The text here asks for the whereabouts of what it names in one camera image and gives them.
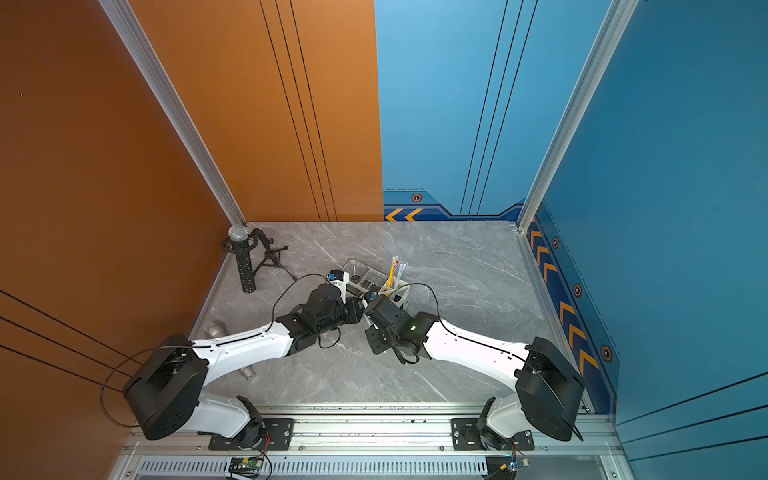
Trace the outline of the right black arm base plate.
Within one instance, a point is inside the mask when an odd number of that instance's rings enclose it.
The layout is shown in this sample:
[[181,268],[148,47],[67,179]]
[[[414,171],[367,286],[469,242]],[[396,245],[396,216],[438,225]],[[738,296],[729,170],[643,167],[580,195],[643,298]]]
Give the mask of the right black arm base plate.
[[454,418],[450,421],[453,449],[456,451],[522,451],[535,449],[532,433],[520,432],[502,437],[487,426],[479,427],[478,418]]

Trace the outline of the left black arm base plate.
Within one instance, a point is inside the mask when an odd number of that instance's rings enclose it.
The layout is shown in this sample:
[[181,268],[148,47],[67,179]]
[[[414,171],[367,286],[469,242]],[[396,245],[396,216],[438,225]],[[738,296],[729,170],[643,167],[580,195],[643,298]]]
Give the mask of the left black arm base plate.
[[293,437],[295,421],[292,418],[264,418],[249,422],[244,431],[234,438],[212,435],[208,444],[211,451],[287,451]]

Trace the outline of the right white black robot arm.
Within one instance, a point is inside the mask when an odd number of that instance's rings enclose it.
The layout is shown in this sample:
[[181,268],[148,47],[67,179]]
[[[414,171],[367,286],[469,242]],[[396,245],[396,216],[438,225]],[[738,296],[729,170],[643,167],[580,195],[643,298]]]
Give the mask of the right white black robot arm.
[[585,391],[583,376],[549,340],[532,343],[493,339],[461,329],[437,314],[412,316],[380,295],[364,311],[374,354],[393,351],[401,364],[421,359],[451,362],[488,376],[511,389],[489,398],[477,420],[486,449],[507,450],[515,438],[537,431],[551,439],[581,440],[578,412]]

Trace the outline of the yellow toothbrush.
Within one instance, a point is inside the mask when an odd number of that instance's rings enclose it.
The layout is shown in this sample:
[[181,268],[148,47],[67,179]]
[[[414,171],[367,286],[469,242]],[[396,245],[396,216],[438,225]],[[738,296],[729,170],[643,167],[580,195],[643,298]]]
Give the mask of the yellow toothbrush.
[[392,261],[391,261],[391,265],[390,265],[390,271],[389,271],[388,279],[387,279],[387,282],[386,282],[386,286],[389,287],[389,288],[392,288],[394,286],[392,284],[392,275],[393,275],[393,265],[394,265],[395,260],[399,260],[398,256],[393,256],[392,257]]

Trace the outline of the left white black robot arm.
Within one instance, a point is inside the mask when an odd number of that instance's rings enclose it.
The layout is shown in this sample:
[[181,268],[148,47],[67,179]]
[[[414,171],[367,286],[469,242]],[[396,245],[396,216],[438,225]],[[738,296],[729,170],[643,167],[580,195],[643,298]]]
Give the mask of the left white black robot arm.
[[257,363],[288,357],[315,346],[319,338],[357,324],[364,300],[343,286],[323,283],[306,302],[268,325],[225,337],[190,341],[167,338],[127,381],[123,396],[148,440],[177,432],[211,434],[243,450],[266,443],[262,415],[246,397],[222,397],[207,386]]

